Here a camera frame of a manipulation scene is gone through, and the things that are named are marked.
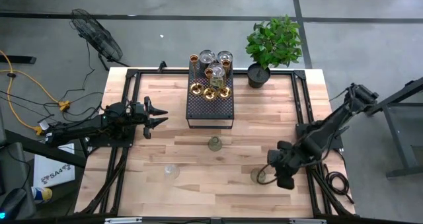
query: yellow power cord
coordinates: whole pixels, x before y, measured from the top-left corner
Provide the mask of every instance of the yellow power cord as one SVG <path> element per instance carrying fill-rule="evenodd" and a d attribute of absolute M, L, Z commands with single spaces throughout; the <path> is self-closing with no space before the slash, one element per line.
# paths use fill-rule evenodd
<path fill-rule="evenodd" d="M 13 70 L 11 61 L 9 60 L 9 58 L 6 56 L 6 54 L 3 51 L 0 50 L 0 54 L 3 54 L 3 56 L 6 58 L 7 63 L 9 64 L 9 67 L 10 67 L 10 70 L 0 70 L 0 72 L 9 72 L 9 73 L 17 72 L 17 73 L 20 73 L 20 74 L 25 75 L 30 80 L 32 80 L 34 83 L 36 83 L 47 94 L 47 96 L 49 96 L 54 102 L 56 102 L 59 105 L 59 109 L 61 111 L 65 111 L 65 110 L 69 109 L 69 107 L 70 107 L 70 102 L 69 101 L 60 102 L 57 99 L 53 98 L 53 96 L 36 79 L 32 78 L 30 75 L 28 75 L 28 74 L 26 74 L 26 73 L 24 73 L 22 71 Z M 12 82 L 13 82 L 13 77 L 10 77 L 9 86 L 7 87 L 7 94 L 8 94 L 7 95 L 7 100 L 8 100 L 9 106 L 10 106 L 10 108 L 12 110 L 12 113 L 15 115 L 16 119 L 22 125 L 26 126 L 27 128 L 33 129 L 36 132 L 37 135 L 42 135 L 43 134 L 43 130 L 42 130 L 42 128 L 40 126 L 34 127 L 34 126 L 30 126 L 30 125 L 26 124 L 25 122 L 23 122 L 21 120 L 21 118 L 19 118 L 18 114 L 15 112 L 15 109 L 13 109 L 13 106 L 12 106 L 12 103 L 11 103 L 11 98 L 10 98 L 10 91 L 11 91 L 11 87 L 12 87 Z"/>

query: black plant pot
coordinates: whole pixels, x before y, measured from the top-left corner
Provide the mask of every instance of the black plant pot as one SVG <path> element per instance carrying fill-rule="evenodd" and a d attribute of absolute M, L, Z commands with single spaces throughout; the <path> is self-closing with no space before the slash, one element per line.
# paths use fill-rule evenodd
<path fill-rule="evenodd" d="M 249 85 L 252 88 L 258 89 L 264 85 L 270 78 L 270 69 L 263 69 L 262 66 L 258 63 L 250 65 L 247 70 L 247 75 L 249 77 Z"/>

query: green leaves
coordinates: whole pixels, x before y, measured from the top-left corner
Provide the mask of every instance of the green leaves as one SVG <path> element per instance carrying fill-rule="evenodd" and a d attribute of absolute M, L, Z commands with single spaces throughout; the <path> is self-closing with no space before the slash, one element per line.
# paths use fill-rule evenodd
<path fill-rule="evenodd" d="M 298 48 L 301 45 L 299 27 L 287 15 L 270 19 L 266 26 L 264 22 L 254 24 L 254 32 L 247 36 L 249 44 L 245 49 L 265 69 L 269 65 L 277 67 L 284 64 L 288 67 L 291 62 L 298 63 L 298 57 L 302 56 Z"/>

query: electric fan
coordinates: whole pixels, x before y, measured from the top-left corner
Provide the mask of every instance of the electric fan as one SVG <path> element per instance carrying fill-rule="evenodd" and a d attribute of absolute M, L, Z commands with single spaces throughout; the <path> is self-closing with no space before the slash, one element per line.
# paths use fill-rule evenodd
<path fill-rule="evenodd" d="M 116 62 L 129 67 L 125 63 L 119 62 L 124 55 L 118 43 L 113 39 L 97 20 L 83 9 L 73 9 L 71 14 L 72 24 L 75 26 L 80 37 L 84 38 L 97 52 L 105 70 L 109 70 L 102 56 L 109 62 Z"/>

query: fan stand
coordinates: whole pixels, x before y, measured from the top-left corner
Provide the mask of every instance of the fan stand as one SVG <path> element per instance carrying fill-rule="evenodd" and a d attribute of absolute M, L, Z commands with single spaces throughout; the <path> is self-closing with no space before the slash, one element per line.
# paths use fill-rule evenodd
<path fill-rule="evenodd" d="M 103 64 L 104 69 L 106 71 L 109 71 L 109 68 L 106 66 L 106 63 L 104 62 L 103 56 L 100 54 L 100 52 L 98 53 L 98 58 L 100 59 L 101 64 Z M 115 62 L 115 63 L 118 63 L 118 64 L 123 65 L 125 67 L 130 67 L 129 65 L 127 65 L 125 63 L 122 63 L 122 62 L 116 61 L 115 59 L 112 59 L 111 57 L 106 58 L 106 59 L 107 59 L 107 62 Z"/>

